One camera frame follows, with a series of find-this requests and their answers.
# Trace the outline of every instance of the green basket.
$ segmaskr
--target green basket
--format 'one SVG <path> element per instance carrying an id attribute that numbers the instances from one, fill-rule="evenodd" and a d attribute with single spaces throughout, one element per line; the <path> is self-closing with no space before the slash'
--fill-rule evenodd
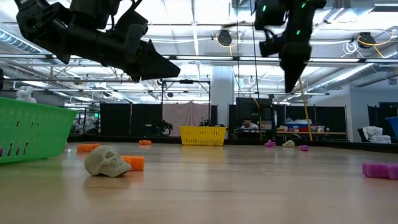
<path id="1" fill-rule="evenodd" d="M 59 156 L 77 111 L 0 98 L 0 164 Z"/>

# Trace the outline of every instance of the plastic skull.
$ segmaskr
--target plastic skull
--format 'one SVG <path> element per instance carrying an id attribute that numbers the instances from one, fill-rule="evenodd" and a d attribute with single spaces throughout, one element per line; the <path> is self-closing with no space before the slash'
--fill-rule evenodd
<path id="1" fill-rule="evenodd" d="M 86 157 L 85 168 L 91 175 L 107 175 L 117 177 L 131 170 L 119 153 L 110 146 L 99 146 Z"/>

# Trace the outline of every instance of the person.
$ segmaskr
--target person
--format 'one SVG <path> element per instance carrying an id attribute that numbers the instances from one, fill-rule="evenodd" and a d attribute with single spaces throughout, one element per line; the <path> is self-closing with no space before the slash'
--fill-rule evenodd
<path id="1" fill-rule="evenodd" d="M 241 129 L 259 129 L 259 126 L 252 123 L 251 120 L 244 120 Z"/>

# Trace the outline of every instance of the basket hole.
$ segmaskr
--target basket hole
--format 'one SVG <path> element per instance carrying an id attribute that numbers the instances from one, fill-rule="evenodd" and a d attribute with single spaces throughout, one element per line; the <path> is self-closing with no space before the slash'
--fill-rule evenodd
<path id="1" fill-rule="evenodd" d="M 19 155 L 19 149 L 20 149 L 20 147 L 18 146 L 18 148 L 17 148 L 17 152 L 15 153 L 15 155 L 16 155 L 16 156 L 18 156 L 18 155 Z"/>
<path id="2" fill-rule="evenodd" d="M 25 144 L 25 148 L 24 148 L 24 155 L 26 155 L 26 150 L 27 150 L 27 146 L 29 145 L 29 142 L 26 142 Z"/>
<path id="3" fill-rule="evenodd" d="M 10 144 L 10 149 L 8 149 L 7 156 L 11 156 L 11 152 L 12 152 L 12 143 Z"/>

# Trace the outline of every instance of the yellow basket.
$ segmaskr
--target yellow basket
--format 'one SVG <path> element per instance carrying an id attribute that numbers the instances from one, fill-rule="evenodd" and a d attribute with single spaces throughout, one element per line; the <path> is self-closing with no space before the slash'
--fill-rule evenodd
<path id="1" fill-rule="evenodd" d="M 191 127 L 180 126 L 183 145 L 222 146 L 226 127 Z"/>

